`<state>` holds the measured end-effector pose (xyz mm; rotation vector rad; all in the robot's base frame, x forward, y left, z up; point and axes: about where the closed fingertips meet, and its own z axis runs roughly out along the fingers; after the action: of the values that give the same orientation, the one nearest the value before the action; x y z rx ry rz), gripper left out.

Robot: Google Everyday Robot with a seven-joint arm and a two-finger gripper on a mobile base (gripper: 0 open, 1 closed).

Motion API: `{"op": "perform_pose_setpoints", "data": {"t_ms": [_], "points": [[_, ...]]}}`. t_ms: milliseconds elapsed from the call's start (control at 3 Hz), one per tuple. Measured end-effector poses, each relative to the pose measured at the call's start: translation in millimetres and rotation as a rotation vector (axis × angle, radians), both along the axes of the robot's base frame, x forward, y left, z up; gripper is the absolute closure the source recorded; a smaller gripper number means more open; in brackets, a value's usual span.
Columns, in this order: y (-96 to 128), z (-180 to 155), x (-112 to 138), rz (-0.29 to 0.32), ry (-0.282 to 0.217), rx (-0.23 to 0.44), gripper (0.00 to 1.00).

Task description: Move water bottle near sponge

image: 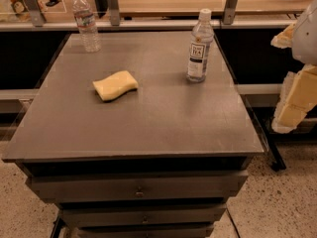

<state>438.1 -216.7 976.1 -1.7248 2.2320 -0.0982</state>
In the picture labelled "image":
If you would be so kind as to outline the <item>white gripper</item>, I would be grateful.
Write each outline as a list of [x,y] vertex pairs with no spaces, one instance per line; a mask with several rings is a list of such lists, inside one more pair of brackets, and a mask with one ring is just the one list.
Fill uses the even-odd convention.
[[317,105],[317,0],[305,9],[296,24],[274,36],[270,44],[280,49],[292,47],[292,56],[305,63],[298,73],[287,73],[273,114],[272,130],[286,134],[296,129]]

